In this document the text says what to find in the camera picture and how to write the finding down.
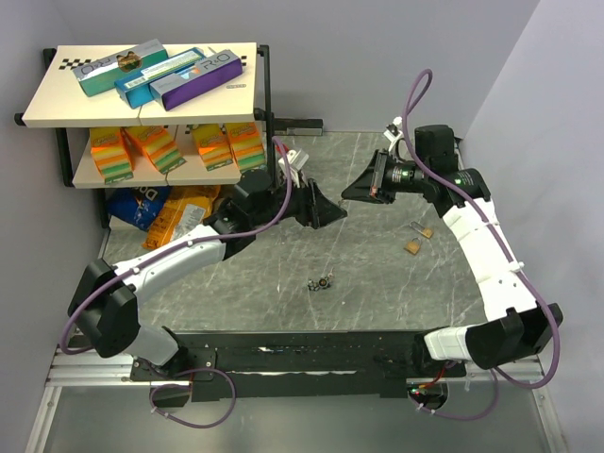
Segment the brass padlock short shackle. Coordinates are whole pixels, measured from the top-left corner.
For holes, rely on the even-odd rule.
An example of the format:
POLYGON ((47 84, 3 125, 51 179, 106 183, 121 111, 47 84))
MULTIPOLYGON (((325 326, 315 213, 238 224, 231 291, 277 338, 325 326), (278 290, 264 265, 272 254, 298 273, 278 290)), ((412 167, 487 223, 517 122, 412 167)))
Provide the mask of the brass padlock short shackle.
POLYGON ((422 247, 422 240, 419 237, 415 237, 412 238, 411 240, 409 240, 405 246, 404 246, 404 250, 408 253, 410 253, 411 255, 416 256, 419 251, 421 250, 422 247))

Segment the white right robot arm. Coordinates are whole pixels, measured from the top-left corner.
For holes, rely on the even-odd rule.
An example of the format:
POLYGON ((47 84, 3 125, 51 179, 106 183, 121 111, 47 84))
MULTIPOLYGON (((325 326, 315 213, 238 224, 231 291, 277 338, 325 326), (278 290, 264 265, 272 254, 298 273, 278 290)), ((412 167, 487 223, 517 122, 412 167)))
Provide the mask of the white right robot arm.
POLYGON ((558 305, 538 300, 523 265, 509 249, 490 191, 475 169, 462 169, 449 126, 415 129, 416 157, 400 158, 404 139, 395 118, 384 131, 390 145, 374 153, 363 173, 342 192, 345 200, 392 204, 400 193, 420 193, 454 235, 470 266, 486 321, 441 327, 418 336, 413 368, 433 376, 446 361, 471 361, 488 370, 539 354, 548 344, 561 350, 558 305))

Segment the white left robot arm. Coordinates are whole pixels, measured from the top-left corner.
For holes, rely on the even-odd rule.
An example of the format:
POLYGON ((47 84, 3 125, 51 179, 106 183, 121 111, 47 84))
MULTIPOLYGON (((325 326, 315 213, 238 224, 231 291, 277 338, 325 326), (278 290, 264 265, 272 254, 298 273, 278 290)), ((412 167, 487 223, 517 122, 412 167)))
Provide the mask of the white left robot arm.
POLYGON ((281 220, 294 218, 318 229, 346 215, 312 178, 275 188, 266 171, 249 171, 216 212, 178 239, 117 264, 91 262, 67 310, 65 330, 77 327, 102 358, 126 352, 163 378, 178 378, 192 364, 188 349, 169 328, 140 321, 143 302, 189 273, 240 253, 281 220))

